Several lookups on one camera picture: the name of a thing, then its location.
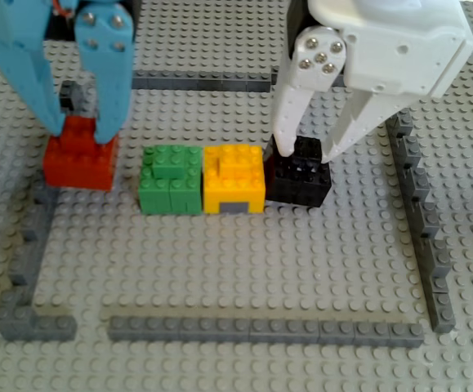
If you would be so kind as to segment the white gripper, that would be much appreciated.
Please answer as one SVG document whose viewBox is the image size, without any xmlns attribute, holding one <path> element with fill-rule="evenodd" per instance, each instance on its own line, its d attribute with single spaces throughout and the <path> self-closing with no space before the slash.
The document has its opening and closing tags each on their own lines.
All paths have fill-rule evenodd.
<svg viewBox="0 0 473 392">
<path fill-rule="evenodd" d="M 408 107 L 415 95 L 442 96 L 473 52 L 458 1 L 292 1 L 287 34 L 271 120 L 282 156 L 294 153 L 313 95 L 332 87 L 344 65 L 344 83 L 356 89 L 322 142 L 323 163 Z"/>
</svg>

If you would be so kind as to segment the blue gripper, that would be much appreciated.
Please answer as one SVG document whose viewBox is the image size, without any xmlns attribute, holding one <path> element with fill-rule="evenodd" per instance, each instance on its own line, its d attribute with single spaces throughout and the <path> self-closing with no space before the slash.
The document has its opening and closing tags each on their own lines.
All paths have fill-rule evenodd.
<svg viewBox="0 0 473 392">
<path fill-rule="evenodd" d="M 59 136 L 65 114 L 42 40 L 76 42 L 96 82 L 95 141 L 123 126 L 132 89 L 140 1 L 0 1 L 0 71 L 36 118 Z"/>
</svg>

